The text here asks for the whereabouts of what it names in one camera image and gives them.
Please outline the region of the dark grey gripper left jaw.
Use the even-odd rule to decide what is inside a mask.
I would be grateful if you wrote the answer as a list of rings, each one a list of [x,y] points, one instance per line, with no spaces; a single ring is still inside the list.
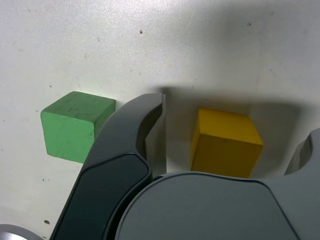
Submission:
[[[113,240],[132,199],[153,182],[145,140],[163,114],[165,95],[124,104],[100,129],[55,225],[53,240]]]

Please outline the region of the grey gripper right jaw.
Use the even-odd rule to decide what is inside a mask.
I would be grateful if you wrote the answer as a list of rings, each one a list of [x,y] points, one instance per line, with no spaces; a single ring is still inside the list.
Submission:
[[[275,178],[170,173],[128,205],[117,240],[317,240],[320,131],[302,147],[303,166]]]

